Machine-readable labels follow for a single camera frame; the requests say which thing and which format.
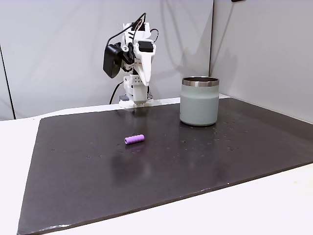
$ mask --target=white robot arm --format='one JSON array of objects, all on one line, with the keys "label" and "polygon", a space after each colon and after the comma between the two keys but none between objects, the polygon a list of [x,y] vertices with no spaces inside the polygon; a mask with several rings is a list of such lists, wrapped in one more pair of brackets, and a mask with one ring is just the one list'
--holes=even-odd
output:
[{"label": "white robot arm", "polygon": [[116,76],[119,68],[129,73],[123,79],[126,97],[120,100],[121,107],[149,106],[152,103],[152,100],[148,100],[151,63],[157,48],[150,39],[152,30],[149,23],[141,18],[123,27],[122,43],[106,48],[103,69],[110,77]]}]

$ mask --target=purple cylinder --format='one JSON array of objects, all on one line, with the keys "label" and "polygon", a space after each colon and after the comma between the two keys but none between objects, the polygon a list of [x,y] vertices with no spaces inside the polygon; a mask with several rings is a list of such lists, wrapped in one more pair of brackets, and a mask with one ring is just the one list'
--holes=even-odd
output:
[{"label": "purple cylinder", "polygon": [[144,135],[138,135],[138,136],[129,136],[125,138],[125,144],[132,144],[144,141],[145,137]]}]

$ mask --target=black rubber mat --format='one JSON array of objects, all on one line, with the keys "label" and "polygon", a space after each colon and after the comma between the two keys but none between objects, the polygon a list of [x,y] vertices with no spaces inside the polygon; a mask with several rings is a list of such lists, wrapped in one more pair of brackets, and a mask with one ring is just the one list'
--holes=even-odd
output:
[{"label": "black rubber mat", "polygon": [[[146,141],[125,146],[133,134]],[[220,100],[209,127],[181,123],[179,104],[48,117],[18,234],[110,219],[312,161],[313,125],[232,98]]]}]

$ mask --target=gray wall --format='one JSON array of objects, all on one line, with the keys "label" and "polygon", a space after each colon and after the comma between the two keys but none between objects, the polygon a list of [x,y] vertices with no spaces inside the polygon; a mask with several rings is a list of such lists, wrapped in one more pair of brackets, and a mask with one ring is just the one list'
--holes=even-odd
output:
[{"label": "gray wall", "polygon": [[[143,12],[160,32],[151,93],[155,99],[178,97],[183,76],[208,74],[212,5],[213,0],[0,0],[1,45],[17,118],[108,104],[125,74],[110,79],[104,73],[105,44]],[[122,86],[115,103],[121,94]]]},{"label": "gray wall", "polygon": [[13,112],[0,55],[0,121],[11,119],[13,119]]},{"label": "gray wall", "polygon": [[313,1],[214,1],[221,93],[313,122]]}]

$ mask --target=metal cup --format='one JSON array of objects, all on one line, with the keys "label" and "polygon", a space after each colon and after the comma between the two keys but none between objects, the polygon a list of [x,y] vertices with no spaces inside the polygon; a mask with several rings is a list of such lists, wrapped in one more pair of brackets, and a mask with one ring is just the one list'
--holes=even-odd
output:
[{"label": "metal cup", "polygon": [[185,77],[180,93],[180,120],[193,126],[209,126],[217,121],[219,79]]}]

